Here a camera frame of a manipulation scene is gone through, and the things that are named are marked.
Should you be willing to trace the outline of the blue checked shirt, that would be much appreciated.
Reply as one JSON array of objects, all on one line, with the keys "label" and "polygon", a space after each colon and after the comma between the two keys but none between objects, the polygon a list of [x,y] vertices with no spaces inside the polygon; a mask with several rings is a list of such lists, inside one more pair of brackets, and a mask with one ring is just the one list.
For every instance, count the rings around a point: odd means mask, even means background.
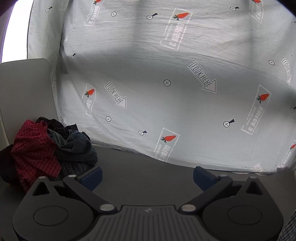
[{"label": "blue checked shirt", "polygon": [[281,231],[278,241],[296,241],[296,210]]}]

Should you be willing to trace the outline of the dark blue denim jeans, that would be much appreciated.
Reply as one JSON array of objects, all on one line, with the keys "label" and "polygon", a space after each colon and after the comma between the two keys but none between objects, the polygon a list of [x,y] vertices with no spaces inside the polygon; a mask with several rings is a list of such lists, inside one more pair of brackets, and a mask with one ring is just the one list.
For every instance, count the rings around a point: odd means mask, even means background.
[{"label": "dark blue denim jeans", "polygon": [[79,132],[77,125],[48,129],[47,134],[57,145],[54,155],[61,165],[58,178],[80,176],[96,166],[98,156],[90,137]]}]

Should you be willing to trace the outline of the black garment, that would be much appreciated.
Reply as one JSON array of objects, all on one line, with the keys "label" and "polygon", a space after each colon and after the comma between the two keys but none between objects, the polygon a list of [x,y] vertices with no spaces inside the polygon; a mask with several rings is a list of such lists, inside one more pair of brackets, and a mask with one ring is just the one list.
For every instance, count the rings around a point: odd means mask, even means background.
[{"label": "black garment", "polygon": [[[55,119],[47,119],[40,117],[37,119],[36,123],[44,121],[47,124],[47,129],[63,128],[62,123]],[[11,144],[1,150],[1,178],[9,184],[21,184],[16,172],[15,160],[11,155],[11,149],[14,144]]]}]

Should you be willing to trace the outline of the red checked shirt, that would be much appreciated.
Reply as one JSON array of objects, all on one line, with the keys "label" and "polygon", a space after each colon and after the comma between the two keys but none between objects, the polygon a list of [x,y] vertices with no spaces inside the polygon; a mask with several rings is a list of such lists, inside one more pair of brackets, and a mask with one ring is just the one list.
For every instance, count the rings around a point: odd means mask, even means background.
[{"label": "red checked shirt", "polygon": [[26,120],[16,134],[11,155],[16,172],[25,191],[39,176],[57,178],[61,165],[55,157],[57,145],[47,134],[47,124]]}]

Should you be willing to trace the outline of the printed white backdrop sheet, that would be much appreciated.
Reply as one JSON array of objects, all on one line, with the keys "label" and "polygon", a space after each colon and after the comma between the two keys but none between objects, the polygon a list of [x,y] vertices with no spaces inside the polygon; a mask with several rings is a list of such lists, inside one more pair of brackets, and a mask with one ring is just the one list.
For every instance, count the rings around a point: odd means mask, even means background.
[{"label": "printed white backdrop sheet", "polygon": [[34,1],[28,57],[92,141],[214,170],[295,163],[295,15],[279,1]]}]

